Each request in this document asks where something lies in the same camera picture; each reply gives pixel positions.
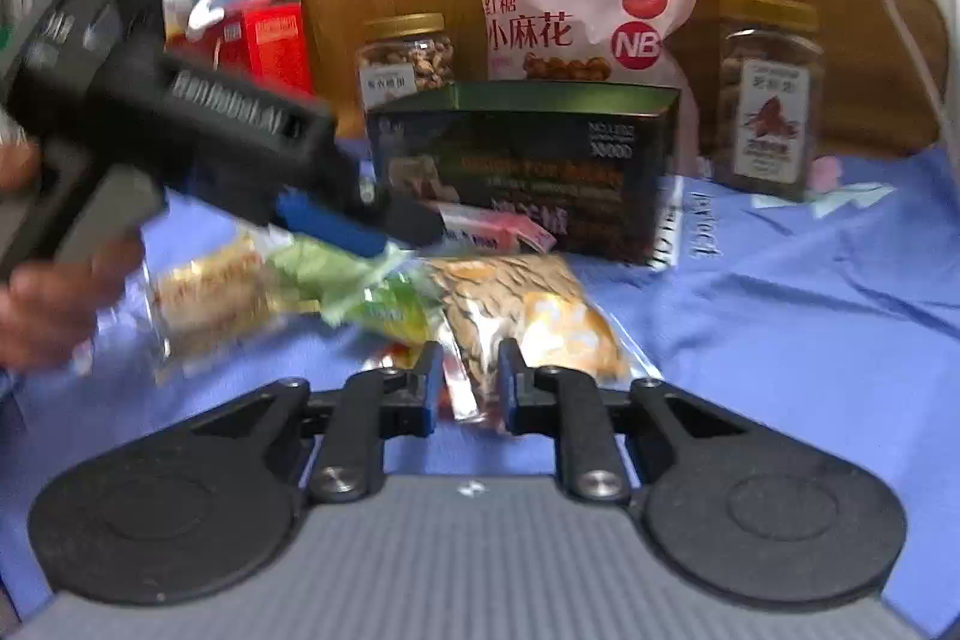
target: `transparent jar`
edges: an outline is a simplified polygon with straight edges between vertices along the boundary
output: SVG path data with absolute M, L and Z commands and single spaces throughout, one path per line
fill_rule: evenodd
M 720 0 L 724 27 L 713 178 L 803 201 L 823 98 L 817 10 L 784 0 Z
M 367 43 L 357 52 L 364 112 L 453 81 L 453 44 L 439 12 L 370 20 L 364 33 Z

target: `red box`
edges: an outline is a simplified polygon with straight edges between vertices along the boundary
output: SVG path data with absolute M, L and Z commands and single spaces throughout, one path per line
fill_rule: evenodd
M 298 2 L 236 12 L 197 42 L 181 33 L 170 37 L 167 49 L 249 74 L 272 90 L 314 95 Z

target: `red circle logo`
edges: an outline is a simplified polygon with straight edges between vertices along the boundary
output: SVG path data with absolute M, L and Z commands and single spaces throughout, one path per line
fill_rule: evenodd
M 613 31 L 610 49 L 621 66 L 637 71 L 650 68 L 659 60 L 664 43 L 656 28 L 643 20 L 630 20 Z

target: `black box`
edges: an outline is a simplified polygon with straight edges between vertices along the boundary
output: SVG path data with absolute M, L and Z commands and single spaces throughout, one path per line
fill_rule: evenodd
M 421 199 L 517 212 L 557 249 L 639 263 L 680 95 L 592 82 L 457 83 L 368 112 L 377 176 Z

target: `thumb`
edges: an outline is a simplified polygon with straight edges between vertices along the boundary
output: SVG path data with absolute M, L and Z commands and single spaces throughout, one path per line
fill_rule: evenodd
M 27 140 L 0 142 L 0 194 L 20 191 L 40 171 L 40 150 Z

